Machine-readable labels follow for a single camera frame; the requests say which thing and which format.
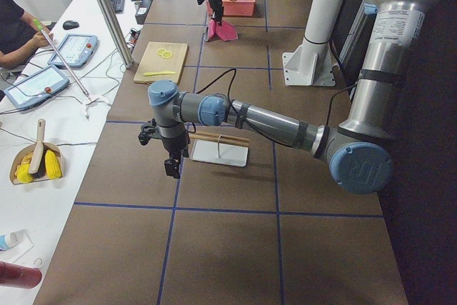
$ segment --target black cloth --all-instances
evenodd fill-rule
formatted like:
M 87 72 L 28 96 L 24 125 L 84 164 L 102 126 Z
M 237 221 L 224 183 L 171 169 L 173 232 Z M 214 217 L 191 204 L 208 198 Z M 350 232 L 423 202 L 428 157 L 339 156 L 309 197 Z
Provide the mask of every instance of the black cloth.
M 31 39 L 36 31 L 20 20 L 24 9 L 14 0 L 0 0 L 0 51 L 11 53 Z

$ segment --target red can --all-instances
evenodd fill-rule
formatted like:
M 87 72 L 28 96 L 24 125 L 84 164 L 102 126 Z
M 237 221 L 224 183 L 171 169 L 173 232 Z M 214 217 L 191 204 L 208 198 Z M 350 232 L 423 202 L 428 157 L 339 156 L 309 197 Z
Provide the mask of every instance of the red can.
M 32 289 L 40 283 L 42 276 L 39 269 L 0 261 L 0 286 Z

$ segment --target computer mouse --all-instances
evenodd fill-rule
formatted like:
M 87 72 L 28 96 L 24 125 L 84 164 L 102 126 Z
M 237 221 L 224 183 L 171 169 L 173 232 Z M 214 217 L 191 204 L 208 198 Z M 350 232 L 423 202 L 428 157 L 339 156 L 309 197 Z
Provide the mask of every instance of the computer mouse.
M 70 30 L 70 29 L 75 29 L 79 26 L 79 23 L 77 21 L 65 21 L 63 28 L 65 30 Z

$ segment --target green tip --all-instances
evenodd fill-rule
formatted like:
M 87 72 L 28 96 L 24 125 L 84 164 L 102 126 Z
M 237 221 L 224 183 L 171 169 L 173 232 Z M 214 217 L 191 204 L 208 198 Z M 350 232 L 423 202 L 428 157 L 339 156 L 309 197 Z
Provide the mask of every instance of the green tip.
M 38 30 L 43 30 L 43 25 L 41 25 L 41 23 L 38 19 L 35 18 L 34 23 L 35 23 L 36 27 L 38 28 Z

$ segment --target person's hand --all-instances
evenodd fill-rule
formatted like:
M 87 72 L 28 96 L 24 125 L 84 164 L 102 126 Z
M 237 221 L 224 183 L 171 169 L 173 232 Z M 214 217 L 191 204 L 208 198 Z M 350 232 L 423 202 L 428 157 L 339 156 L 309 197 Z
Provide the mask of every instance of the person's hand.
M 49 38 L 52 39 L 53 38 L 53 34 L 49 34 Z M 31 42 L 32 44 L 36 47 L 36 48 L 43 48 L 45 46 L 48 46 L 49 45 L 49 42 L 46 40 L 46 37 L 43 36 L 43 34 L 41 32 L 37 32 L 32 38 L 31 38 Z

